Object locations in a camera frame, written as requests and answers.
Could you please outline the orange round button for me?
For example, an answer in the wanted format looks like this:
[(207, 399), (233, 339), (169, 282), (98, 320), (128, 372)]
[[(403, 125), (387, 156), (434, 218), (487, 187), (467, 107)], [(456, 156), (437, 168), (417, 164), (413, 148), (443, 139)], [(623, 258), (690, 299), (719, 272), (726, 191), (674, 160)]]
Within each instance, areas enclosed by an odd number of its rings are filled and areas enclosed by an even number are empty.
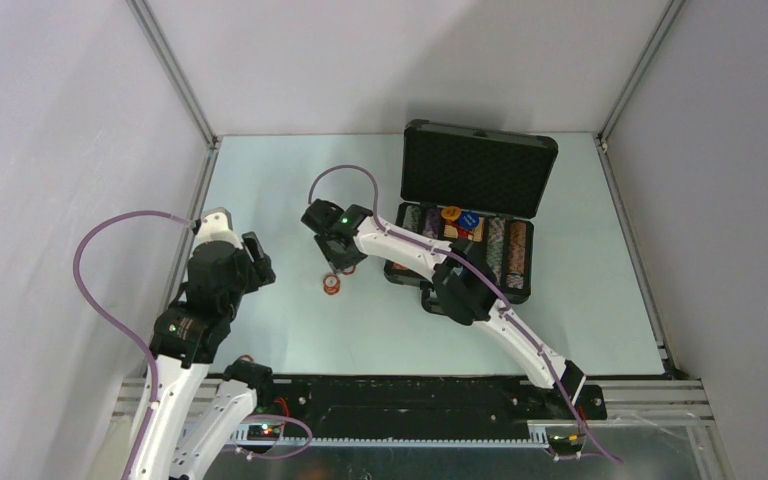
[(456, 206), (448, 206), (440, 210), (440, 215), (445, 221), (457, 222), (463, 210)]

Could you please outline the blue round dealer button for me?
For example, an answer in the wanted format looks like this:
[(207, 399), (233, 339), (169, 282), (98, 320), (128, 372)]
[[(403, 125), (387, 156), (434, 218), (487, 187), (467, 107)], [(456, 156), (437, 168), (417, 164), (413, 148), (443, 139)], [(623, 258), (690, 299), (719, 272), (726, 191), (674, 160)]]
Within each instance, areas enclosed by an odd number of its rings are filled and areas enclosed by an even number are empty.
[(469, 231), (475, 230), (480, 225), (480, 222), (481, 217), (471, 211), (462, 211), (457, 220), (458, 225), (462, 229)]

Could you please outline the black poker set case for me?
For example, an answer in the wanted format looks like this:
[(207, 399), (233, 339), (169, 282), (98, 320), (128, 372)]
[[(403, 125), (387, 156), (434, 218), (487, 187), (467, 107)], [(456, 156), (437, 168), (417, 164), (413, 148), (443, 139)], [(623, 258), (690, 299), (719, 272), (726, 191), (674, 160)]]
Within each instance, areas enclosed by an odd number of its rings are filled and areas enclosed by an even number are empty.
[[(497, 285), (514, 305), (526, 302), (532, 292), (534, 225), (559, 146), (543, 135), (415, 119), (404, 129), (401, 204), (396, 223), (401, 224), (407, 205), (428, 208), (456, 206), (481, 217), (484, 241), (471, 242), (473, 251), (487, 262), (488, 220), (505, 223), (502, 281)], [(523, 289), (506, 285), (508, 233), (512, 222), (527, 225), (527, 257)]]

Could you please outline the red Texas Hold'em card deck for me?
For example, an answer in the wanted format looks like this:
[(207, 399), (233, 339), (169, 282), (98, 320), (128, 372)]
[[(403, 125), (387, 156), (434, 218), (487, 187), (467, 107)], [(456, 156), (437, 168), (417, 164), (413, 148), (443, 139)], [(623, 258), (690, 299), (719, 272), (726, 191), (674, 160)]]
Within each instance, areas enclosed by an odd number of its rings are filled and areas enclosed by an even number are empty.
[(471, 242), (483, 242), (484, 224), (479, 223), (475, 228), (469, 229), (457, 223), (447, 222), (443, 227), (443, 237), (452, 241), (463, 238)]

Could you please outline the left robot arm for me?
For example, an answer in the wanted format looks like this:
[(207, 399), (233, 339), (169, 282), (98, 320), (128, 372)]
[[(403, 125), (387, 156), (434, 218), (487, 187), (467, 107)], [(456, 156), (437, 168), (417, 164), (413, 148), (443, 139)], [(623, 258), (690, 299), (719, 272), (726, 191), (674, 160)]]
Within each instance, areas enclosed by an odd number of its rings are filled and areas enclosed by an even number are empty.
[(271, 259), (253, 232), (199, 233), (184, 281), (154, 325), (149, 349), (156, 364), (140, 400), (143, 417), (127, 479), (200, 479), (247, 416), (276, 403), (270, 368), (236, 360), (225, 370), (211, 405), (184, 428), (241, 299), (274, 283)]

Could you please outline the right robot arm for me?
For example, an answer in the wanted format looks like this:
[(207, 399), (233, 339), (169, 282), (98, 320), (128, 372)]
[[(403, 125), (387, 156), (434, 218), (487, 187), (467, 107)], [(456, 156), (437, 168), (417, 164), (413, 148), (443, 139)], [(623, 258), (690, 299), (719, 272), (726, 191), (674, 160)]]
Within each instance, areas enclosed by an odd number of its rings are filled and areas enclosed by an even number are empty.
[(382, 220), (358, 205), (342, 209), (317, 199), (301, 222), (334, 272), (369, 257), (399, 264), (429, 281), (443, 314), (464, 326), (485, 331), (514, 358), (530, 382), (542, 388), (545, 411), (566, 418), (582, 403), (586, 374), (543, 341), (514, 311), (495, 284), (495, 276), (473, 245), (424, 237)]

